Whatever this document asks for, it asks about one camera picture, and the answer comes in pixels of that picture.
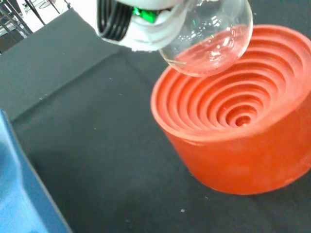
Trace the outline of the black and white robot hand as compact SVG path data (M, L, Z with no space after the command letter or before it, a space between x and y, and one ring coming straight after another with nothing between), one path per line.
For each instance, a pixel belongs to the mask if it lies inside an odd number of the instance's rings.
M98 0L98 36L133 51L157 51L179 34L188 0Z

